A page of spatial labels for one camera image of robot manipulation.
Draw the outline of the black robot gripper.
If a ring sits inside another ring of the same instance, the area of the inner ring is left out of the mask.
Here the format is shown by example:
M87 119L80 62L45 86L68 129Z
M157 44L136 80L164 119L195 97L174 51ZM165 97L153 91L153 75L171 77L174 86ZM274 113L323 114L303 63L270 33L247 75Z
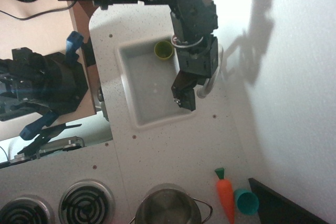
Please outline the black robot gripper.
M179 100L179 107L196 110L195 86L197 75L210 78L218 67L218 39L206 36L199 44L189 48L177 48L180 71L171 87L173 97Z

